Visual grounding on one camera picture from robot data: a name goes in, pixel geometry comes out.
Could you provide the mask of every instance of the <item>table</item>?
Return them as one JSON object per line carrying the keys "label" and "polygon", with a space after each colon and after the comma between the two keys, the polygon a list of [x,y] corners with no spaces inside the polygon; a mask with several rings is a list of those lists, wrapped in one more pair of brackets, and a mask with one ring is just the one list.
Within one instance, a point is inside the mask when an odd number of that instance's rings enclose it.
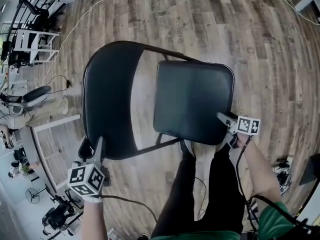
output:
{"label": "table", "polygon": [[46,171],[43,161],[39,155],[37,146],[34,141],[32,129],[29,126],[25,126],[20,130],[20,137],[22,145],[25,151],[25,155],[28,158],[30,164],[40,162],[41,165],[34,168],[33,170],[41,178],[41,180],[48,186],[51,193],[56,194],[57,191],[54,187],[53,182],[49,177],[49,173]]}

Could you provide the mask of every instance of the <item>black cable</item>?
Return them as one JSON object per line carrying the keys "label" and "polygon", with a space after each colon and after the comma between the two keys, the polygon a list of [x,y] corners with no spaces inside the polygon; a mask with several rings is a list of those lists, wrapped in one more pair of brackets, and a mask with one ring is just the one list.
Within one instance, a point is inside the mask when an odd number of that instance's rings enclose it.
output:
{"label": "black cable", "polygon": [[204,196],[203,196],[203,199],[202,199],[202,202],[201,202],[201,205],[200,205],[200,209],[199,209],[199,212],[198,212],[198,215],[197,215],[197,218],[198,218],[198,221],[199,221],[199,220],[201,220],[200,212],[201,212],[201,209],[202,209],[202,205],[204,204],[204,201],[205,201],[205,198],[206,198],[206,195],[207,195],[207,186],[203,182],[202,179],[200,179],[198,177],[195,177],[195,178],[198,179],[200,182],[202,182],[202,184],[204,185]]}
{"label": "black cable", "polygon": [[57,74],[57,75],[55,75],[54,77],[52,77],[52,78],[50,79],[50,81],[46,84],[46,86],[49,85],[49,84],[51,83],[51,81],[52,81],[53,79],[57,78],[57,77],[62,77],[62,78],[64,78],[66,81],[68,81],[68,79],[67,79],[64,75],[62,75],[62,74]]}
{"label": "black cable", "polygon": [[10,114],[5,114],[5,115],[1,116],[0,119],[4,118],[6,116],[10,116]]}
{"label": "black cable", "polygon": [[24,126],[24,127],[22,127],[21,129],[19,129],[17,132],[15,132],[15,134],[13,135],[13,136],[11,136],[11,139],[10,139],[10,142],[14,139],[14,137],[18,134],[18,133],[20,133],[20,131],[23,129],[23,128],[25,128],[26,126]]}
{"label": "black cable", "polygon": [[137,204],[137,205],[144,206],[144,207],[147,208],[147,209],[149,210],[149,212],[152,214],[155,222],[157,223],[157,221],[158,221],[155,213],[151,210],[151,208],[149,208],[149,206],[147,206],[147,205],[144,204],[143,202],[130,200],[130,199],[127,199],[127,198],[124,198],[124,197],[116,196],[116,195],[101,195],[100,198],[119,199],[119,200],[126,201],[126,202],[129,202],[129,203],[134,203],[134,204]]}
{"label": "black cable", "polygon": [[51,83],[51,81],[52,81],[53,79],[55,79],[56,77],[62,77],[62,78],[65,79],[65,81],[66,81],[66,88],[65,88],[65,89],[62,89],[62,90],[56,90],[56,91],[53,91],[53,92],[47,92],[46,94],[55,94],[55,93],[63,92],[63,91],[65,91],[65,90],[69,89],[71,83],[70,83],[70,81],[69,81],[64,75],[62,75],[62,74],[57,74],[57,75],[55,75],[54,77],[52,77],[52,78],[50,79],[50,81],[46,84],[46,86],[48,86],[48,85]]}
{"label": "black cable", "polygon": [[63,90],[56,90],[56,91],[53,91],[53,92],[47,92],[46,94],[55,94],[55,93],[58,93],[58,92],[63,92],[63,91],[68,90],[68,89],[69,89],[69,87],[65,88]]}
{"label": "black cable", "polygon": [[250,205],[249,205],[249,204],[250,204],[250,202],[251,202],[251,199],[250,199],[249,201],[247,201],[247,199],[246,199],[245,192],[244,192],[244,189],[242,188],[242,184],[241,184],[241,180],[240,180],[240,175],[239,175],[239,162],[240,162],[240,160],[241,160],[242,155],[243,155],[244,152],[245,152],[246,147],[248,146],[249,142],[251,141],[251,139],[252,139],[252,136],[249,136],[248,139],[246,140],[246,142],[245,142],[245,144],[244,144],[244,146],[243,146],[243,148],[242,148],[242,150],[241,150],[241,152],[240,152],[240,155],[239,155],[239,157],[238,157],[238,160],[236,161],[235,171],[236,171],[236,177],[237,177],[238,182],[239,182],[240,191],[241,191],[241,194],[242,194],[242,196],[243,196],[243,198],[244,198],[244,204],[245,204],[246,210],[247,210],[247,212],[248,212],[249,221],[250,221],[251,227],[253,228],[253,234],[252,234],[252,235],[254,236],[255,233],[256,233],[256,231],[257,231],[257,228],[255,227],[255,225],[254,225],[254,223],[253,223],[253,221],[252,221],[252,219],[251,219],[250,211],[251,211],[251,214],[252,214],[253,218],[255,219],[255,221],[256,221],[257,223],[259,223],[259,221],[258,221],[258,218],[257,218],[257,216],[255,215],[255,213],[254,213],[254,212],[252,211],[252,209],[250,208]]}

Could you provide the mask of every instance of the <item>pants leg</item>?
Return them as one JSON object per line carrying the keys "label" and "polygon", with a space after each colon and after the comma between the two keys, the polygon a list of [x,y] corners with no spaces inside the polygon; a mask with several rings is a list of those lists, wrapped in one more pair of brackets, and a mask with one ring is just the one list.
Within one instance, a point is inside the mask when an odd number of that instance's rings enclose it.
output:
{"label": "pants leg", "polygon": [[171,192],[151,238],[192,232],[195,200],[193,195],[196,159],[184,155],[175,176]]}
{"label": "pants leg", "polygon": [[196,221],[197,231],[233,231],[241,234],[245,199],[240,194],[236,170],[225,145],[212,159],[209,176],[209,202],[205,215]]}

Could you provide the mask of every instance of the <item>chair seat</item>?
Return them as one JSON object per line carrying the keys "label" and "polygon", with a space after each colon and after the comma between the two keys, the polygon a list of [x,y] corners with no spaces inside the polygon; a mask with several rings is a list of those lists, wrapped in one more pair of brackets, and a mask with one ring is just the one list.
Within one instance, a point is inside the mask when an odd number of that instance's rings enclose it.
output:
{"label": "chair seat", "polygon": [[153,128],[162,134],[207,145],[221,143],[227,127],[234,74],[222,64],[161,61],[158,64]]}

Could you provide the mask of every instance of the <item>black folding chair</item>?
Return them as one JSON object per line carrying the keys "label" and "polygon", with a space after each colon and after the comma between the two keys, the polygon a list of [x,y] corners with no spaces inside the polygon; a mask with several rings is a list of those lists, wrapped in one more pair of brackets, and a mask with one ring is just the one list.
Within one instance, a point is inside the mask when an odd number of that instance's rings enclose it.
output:
{"label": "black folding chair", "polygon": [[[160,53],[153,128],[156,144],[138,150],[131,123],[131,91],[143,51]],[[184,61],[168,60],[168,56]],[[217,112],[228,114],[232,105],[234,74],[222,64],[204,63],[150,45],[116,41],[99,49],[88,62],[82,82],[85,140],[79,156],[91,156],[100,136],[106,142],[103,157],[121,160],[151,152],[180,140],[217,145],[227,127]],[[162,134],[176,137],[161,143]]]}

